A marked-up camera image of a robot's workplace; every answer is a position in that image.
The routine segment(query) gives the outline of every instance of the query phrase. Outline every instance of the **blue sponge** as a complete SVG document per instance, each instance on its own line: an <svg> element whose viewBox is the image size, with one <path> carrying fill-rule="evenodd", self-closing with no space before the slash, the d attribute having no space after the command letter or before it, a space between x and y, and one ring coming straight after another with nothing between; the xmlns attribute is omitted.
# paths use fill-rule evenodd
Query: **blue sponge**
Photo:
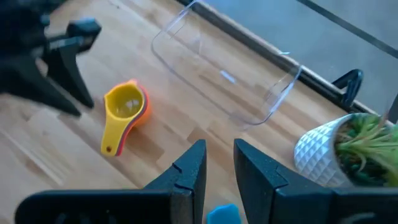
<svg viewBox="0 0 398 224"><path fill-rule="evenodd" d="M207 224L241 224L239 209L233 204L216 207L207 214Z"/></svg>

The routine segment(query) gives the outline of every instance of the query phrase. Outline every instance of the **white planter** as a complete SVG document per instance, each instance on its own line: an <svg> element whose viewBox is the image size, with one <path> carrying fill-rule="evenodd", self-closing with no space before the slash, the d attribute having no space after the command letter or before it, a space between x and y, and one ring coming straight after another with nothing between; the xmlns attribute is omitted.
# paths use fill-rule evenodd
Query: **white planter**
<svg viewBox="0 0 398 224"><path fill-rule="evenodd" d="M336 160L334 141L338 128L352 114L338 118L305 133L294 147L294 162L306 178L328 187L352 187Z"/></svg>

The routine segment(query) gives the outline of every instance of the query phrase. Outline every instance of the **clear plastic container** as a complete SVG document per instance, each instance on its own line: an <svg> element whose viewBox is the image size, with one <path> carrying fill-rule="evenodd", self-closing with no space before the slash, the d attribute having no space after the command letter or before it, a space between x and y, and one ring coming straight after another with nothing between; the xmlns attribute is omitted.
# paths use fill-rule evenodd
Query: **clear plastic container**
<svg viewBox="0 0 398 224"><path fill-rule="evenodd" d="M285 72L217 27L201 29L208 22L192 10L196 4L201 3L191 2L165 25L152 41L152 52L171 74L226 113L240 128L266 122L293 88L301 65ZM287 57L275 48L268 50L278 57Z"/></svg>

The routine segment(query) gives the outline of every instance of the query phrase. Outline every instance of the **measuring cup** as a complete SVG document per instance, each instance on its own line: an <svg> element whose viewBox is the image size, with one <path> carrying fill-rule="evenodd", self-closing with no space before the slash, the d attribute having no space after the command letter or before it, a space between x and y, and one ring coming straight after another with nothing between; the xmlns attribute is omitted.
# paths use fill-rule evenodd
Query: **measuring cup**
<svg viewBox="0 0 398 224"><path fill-rule="evenodd" d="M106 156L119 156L131 128L143 124L148 119L149 99L146 91L136 80L129 80L105 94L104 101L106 122L101 153Z"/></svg>

